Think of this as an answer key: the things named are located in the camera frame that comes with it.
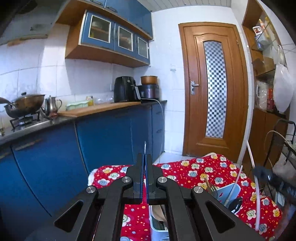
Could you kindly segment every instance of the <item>metal screw cap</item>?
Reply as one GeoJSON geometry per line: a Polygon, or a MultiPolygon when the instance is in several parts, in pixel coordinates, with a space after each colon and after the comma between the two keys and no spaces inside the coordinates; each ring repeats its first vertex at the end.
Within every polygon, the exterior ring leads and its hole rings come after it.
{"type": "Polygon", "coordinates": [[[94,186],[89,186],[89,187],[86,188],[86,191],[87,191],[88,193],[93,193],[93,192],[96,191],[96,188],[95,188],[94,186]]]}
{"type": "Polygon", "coordinates": [[[129,183],[131,181],[131,178],[128,176],[125,176],[121,179],[124,183],[129,183]]]}
{"type": "Polygon", "coordinates": [[[165,183],[165,182],[167,181],[167,178],[166,178],[166,177],[159,177],[159,178],[158,178],[158,181],[159,181],[160,183],[165,183]]]}
{"type": "Polygon", "coordinates": [[[196,186],[193,188],[193,191],[196,192],[196,193],[202,193],[203,192],[203,188],[202,187],[199,187],[199,186],[196,186]]]}

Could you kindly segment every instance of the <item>stove burner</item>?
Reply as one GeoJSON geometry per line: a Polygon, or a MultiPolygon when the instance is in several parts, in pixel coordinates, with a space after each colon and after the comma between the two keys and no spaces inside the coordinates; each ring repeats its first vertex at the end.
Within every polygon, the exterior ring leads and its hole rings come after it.
{"type": "Polygon", "coordinates": [[[28,124],[31,124],[32,122],[40,121],[39,116],[40,116],[40,111],[37,111],[35,114],[26,115],[24,117],[20,117],[20,118],[10,120],[12,130],[14,131],[15,128],[18,127],[18,126],[26,127],[28,124]]]}

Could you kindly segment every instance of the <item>red blanket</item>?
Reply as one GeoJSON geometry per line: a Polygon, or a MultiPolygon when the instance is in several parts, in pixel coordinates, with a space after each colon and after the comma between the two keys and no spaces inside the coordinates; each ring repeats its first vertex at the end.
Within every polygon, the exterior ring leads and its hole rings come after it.
{"type": "MultiPolygon", "coordinates": [[[[175,180],[180,186],[193,188],[201,186],[206,189],[205,177],[218,188],[235,182],[239,169],[226,157],[211,153],[202,158],[187,161],[157,164],[163,170],[163,175],[175,180]]],[[[102,166],[92,171],[89,176],[89,185],[97,188],[110,185],[117,178],[125,176],[128,165],[102,166]]],[[[243,204],[237,216],[252,229],[255,228],[256,194],[255,183],[244,173],[239,181],[241,191],[238,196],[243,197],[243,204]]],[[[261,212],[259,234],[266,240],[272,240],[274,230],[281,219],[282,212],[268,197],[260,196],[261,212]]],[[[149,211],[146,202],[146,188],[143,190],[143,202],[140,205],[125,205],[121,241],[151,240],[149,211]]]]}

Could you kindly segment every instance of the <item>stainless steel kettle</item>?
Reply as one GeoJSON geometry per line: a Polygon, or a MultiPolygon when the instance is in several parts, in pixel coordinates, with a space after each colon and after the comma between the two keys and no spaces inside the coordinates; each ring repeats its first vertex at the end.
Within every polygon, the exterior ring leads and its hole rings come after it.
{"type": "Polygon", "coordinates": [[[60,99],[57,99],[56,97],[49,96],[44,100],[45,108],[42,108],[42,111],[45,113],[45,115],[54,115],[57,114],[58,110],[61,108],[63,102],[60,99]]]}

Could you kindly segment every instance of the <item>ceiling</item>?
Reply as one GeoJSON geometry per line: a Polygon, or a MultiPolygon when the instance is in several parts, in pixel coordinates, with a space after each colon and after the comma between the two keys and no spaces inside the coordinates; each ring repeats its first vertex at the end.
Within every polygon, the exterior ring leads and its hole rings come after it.
{"type": "Polygon", "coordinates": [[[151,12],[173,7],[213,5],[231,7],[231,0],[138,0],[151,12]]]}

